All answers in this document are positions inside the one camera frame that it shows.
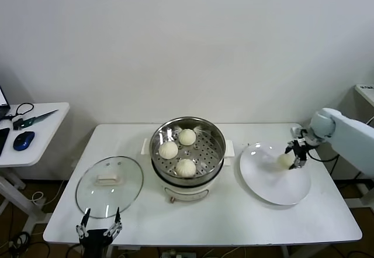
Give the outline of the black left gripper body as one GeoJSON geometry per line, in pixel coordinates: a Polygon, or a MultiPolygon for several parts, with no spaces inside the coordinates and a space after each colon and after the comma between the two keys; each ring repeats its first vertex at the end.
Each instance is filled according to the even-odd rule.
{"type": "Polygon", "coordinates": [[[88,231],[88,237],[80,239],[84,248],[83,258],[102,258],[104,250],[113,242],[111,236],[105,236],[106,229],[94,229],[88,231]]]}

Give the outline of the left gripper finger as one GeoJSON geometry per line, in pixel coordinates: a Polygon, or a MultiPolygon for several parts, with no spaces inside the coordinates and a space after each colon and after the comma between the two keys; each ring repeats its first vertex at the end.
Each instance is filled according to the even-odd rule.
{"type": "Polygon", "coordinates": [[[88,219],[90,216],[91,209],[87,208],[85,211],[84,216],[82,217],[81,223],[79,225],[76,225],[76,231],[79,238],[88,237],[88,231],[86,229],[88,219]]]}
{"type": "Polygon", "coordinates": [[[117,237],[122,230],[122,223],[120,217],[120,210],[117,208],[114,223],[104,232],[104,236],[117,237]]]}

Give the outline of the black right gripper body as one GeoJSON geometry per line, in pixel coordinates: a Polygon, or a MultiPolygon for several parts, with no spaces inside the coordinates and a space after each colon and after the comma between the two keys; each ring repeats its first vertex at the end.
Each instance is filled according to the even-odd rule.
{"type": "Polygon", "coordinates": [[[307,153],[311,150],[311,146],[305,141],[305,139],[294,139],[293,140],[293,151],[295,156],[300,161],[307,160],[307,153]]]}

